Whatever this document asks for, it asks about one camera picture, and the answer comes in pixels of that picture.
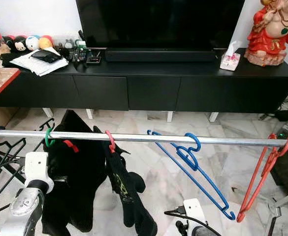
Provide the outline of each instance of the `marble floor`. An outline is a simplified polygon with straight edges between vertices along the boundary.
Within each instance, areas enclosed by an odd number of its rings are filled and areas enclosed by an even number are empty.
[[[99,110],[96,111],[96,118],[89,120],[85,110],[75,111],[89,126],[97,125],[101,130],[108,129],[112,133],[146,134],[147,129],[152,129],[168,135],[184,135],[191,132],[203,137],[267,138],[271,132],[276,132],[283,125],[275,118],[258,120],[258,114],[220,113],[216,122],[210,123],[208,113],[175,112],[173,122],[167,123],[164,112]],[[58,124],[65,109],[53,109],[53,112]],[[46,120],[47,117],[41,109],[20,109],[6,128],[33,130]],[[31,150],[37,142],[38,139],[28,139],[24,153]],[[199,199],[209,225],[222,236],[263,235],[268,218],[268,209],[264,202],[257,201],[242,223],[230,221],[157,145],[137,142],[117,142],[117,144],[131,153],[131,155],[124,154],[127,170],[140,174],[145,180],[146,190],[140,194],[140,198],[157,222],[159,236],[180,235],[175,227],[178,219],[165,216],[163,212],[181,206],[184,199],[190,198]],[[169,145],[165,146],[174,154]],[[233,193],[231,187],[248,186],[261,150],[261,147],[207,144],[202,145],[200,152],[196,154],[199,165],[221,189],[230,204],[230,210],[236,215],[243,196]],[[213,196],[216,196],[215,199],[219,199],[199,173],[192,174]],[[1,174],[1,179],[8,177],[6,173]],[[0,197],[0,207],[10,202],[20,187],[21,184],[14,180]],[[267,178],[261,193],[277,200],[285,196],[271,176]],[[122,206],[117,195],[112,194],[108,179],[97,190],[94,206],[93,229],[89,233],[81,233],[68,225],[72,236],[136,235],[134,227],[126,228],[123,225]],[[0,213],[0,228],[6,214],[7,210]],[[282,208],[282,214],[283,216],[277,220],[274,236],[288,236],[288,205]],[[40,222],[35,235],[43,235]]]

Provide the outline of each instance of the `clothes rack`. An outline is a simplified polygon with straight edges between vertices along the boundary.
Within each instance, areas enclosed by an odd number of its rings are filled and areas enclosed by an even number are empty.
[[[45,131],[19,131],[19,130],[0,130],[0,137],[17,138],[44,138]],[[145,134],[112,134],[115,141],[130,142],[158,142],[158,143],[186,143],[194,144],[195,140],[187,136],[170,135],[145,135]],[[109,141],[107,134],[99,133],[78,133],[78,132],[51,132],[52,139],[84,139],[84,140],[105,140]],[[242,139],[242,138],[211,138],[197,137],[202,144],[220,145],[245,145],[245,146],[269,146],[282,147],[286,140],[281,139]]]

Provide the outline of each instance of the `red statue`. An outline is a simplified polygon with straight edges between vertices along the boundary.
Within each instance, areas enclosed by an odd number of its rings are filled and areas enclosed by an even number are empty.
[[[279,65],[288,43],[288,0],[261,0],[265,7],[254,15],[245,57],[260,65]]]

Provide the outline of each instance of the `television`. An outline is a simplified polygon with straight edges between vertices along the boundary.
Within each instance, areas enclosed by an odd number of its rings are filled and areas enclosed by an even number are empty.
[[[244,0],[76,0],[87,47],[193,58],[228,47]]]

